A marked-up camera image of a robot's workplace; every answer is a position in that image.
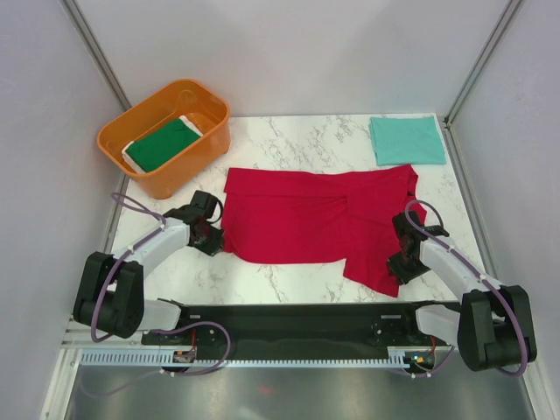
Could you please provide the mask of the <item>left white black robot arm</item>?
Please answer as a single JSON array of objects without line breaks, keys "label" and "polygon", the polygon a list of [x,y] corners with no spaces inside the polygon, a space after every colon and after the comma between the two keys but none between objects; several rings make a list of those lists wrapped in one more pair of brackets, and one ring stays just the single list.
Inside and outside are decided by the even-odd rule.
[{"label": "left white black robot arm", "polygon": [[188,204],[160,214],[123,193],[114,192],[111,198],[153,217],[157,225],[113,253],[96,251],[88,256],[73,320],[90,327],[94,343],[111,337],[127,339],[137,331],[156,331],[173,344],[185,343],[192,334],[191,321],[180,315],[178,304],[147,299],[144,280],[181,249],[190,247],[207,256],[221,252],[223,230],[215,226],[221,218],[214,214],[223,214],[223,204],[211,193],[197,191]]}]

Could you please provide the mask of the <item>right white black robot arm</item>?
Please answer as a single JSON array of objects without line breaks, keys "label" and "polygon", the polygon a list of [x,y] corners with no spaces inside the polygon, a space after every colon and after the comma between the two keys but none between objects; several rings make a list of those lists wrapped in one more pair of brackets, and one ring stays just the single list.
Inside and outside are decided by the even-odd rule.
[{"label": "right white black robot arm", "polygon": [[523,375],[537,355],[528,293],[478,269],[441,225],[422,226],[416,212],[399,213],[392,224],[400,249],[388,259],[389,274],[405,285],[431,271],[460,303],[457,310],[444,304],[416,309],[401,322],[402,337],[414,345],[441,339],[474,372]]}]

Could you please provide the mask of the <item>red t shirt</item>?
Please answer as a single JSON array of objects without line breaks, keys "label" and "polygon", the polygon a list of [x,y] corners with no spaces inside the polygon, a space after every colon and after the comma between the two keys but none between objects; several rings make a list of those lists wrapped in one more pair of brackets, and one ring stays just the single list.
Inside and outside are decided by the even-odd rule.
[{"label": "red t shirt", "polygon": [[417,197],[411,165],[315,174],[231,168],[224,187],[224,249],[249,263],[344,261],[343,276],[395,298],[392,220]]}]

